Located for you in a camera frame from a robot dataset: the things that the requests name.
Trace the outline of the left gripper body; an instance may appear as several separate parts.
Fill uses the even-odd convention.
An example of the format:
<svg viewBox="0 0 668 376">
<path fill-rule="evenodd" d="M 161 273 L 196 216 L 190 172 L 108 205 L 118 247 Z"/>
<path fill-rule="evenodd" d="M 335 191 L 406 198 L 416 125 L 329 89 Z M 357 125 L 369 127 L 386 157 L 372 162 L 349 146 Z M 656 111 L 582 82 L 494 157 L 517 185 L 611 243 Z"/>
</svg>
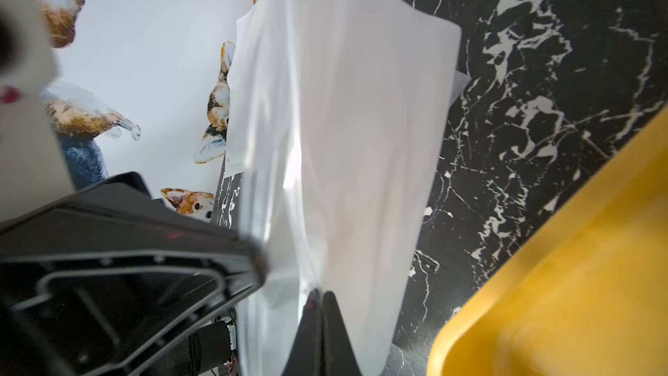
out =
<svg viewBox="0 0 668 376">
<path fill-rule="evenodd" d="M 121 174 L 1 224 L 1 372 L 138 375 L 264 283 L 237 232 Z"/>
</svg>

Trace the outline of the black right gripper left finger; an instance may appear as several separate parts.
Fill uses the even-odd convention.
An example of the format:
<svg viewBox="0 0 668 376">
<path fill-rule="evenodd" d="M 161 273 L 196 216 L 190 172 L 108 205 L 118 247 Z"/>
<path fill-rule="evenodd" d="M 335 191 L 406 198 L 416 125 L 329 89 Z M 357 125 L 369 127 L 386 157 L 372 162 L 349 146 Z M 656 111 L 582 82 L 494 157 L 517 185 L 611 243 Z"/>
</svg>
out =
<svg viewBox="0 0 668 376">
<path fill-rule="evenodd" d="M 312 290 L 304 305 L 299 328 L 283 371 L 284 376 L 319 375 L 321 358 L 321 293 Z"/>
</svg>

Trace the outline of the frosted zip-top bag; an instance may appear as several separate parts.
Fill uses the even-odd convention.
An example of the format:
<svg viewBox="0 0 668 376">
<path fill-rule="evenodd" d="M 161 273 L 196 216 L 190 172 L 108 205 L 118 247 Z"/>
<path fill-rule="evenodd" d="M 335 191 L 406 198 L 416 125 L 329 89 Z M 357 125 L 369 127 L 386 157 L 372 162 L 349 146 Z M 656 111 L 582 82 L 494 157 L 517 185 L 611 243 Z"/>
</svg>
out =
<svg viewBox="0 0 668 376">
<path fill-rule="evenodd" d="M 246 375 L 288 374 L 308 299 L 332 295 L 353 356 L 383 372 L 461 87 L 461 28 L 403 0 L 257 0 L 238 20 L 225 168 L 264 285 L 241 306 Z"/>
</svg>

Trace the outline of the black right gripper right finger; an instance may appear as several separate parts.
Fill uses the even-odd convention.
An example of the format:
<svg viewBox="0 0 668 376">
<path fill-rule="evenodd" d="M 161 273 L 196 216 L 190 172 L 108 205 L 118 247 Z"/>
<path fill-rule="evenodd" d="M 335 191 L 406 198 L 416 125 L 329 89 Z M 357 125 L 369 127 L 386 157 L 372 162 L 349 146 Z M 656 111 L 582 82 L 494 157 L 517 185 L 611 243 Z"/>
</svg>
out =
<svg viewBox="0 0 668 376">
<path fill-rule="evenodd" d="M 320 374 L 326 376 L 361 375 L 339 303 L 333 292 L 326 292 L 323 296 Z"/>
</svg>

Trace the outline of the yellow plastic tray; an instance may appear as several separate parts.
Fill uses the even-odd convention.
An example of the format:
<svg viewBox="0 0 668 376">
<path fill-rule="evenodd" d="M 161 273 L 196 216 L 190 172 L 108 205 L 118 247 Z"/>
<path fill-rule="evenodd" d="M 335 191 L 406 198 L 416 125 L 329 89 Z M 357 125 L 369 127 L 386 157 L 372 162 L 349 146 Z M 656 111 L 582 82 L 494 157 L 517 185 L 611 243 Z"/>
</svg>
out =
<svg viewBox="0 0 668 376">
<path fill-rule="evenodd" d="M 427 372 L 666 374 L 665 111 L 439 332 Z"/>
</svg>

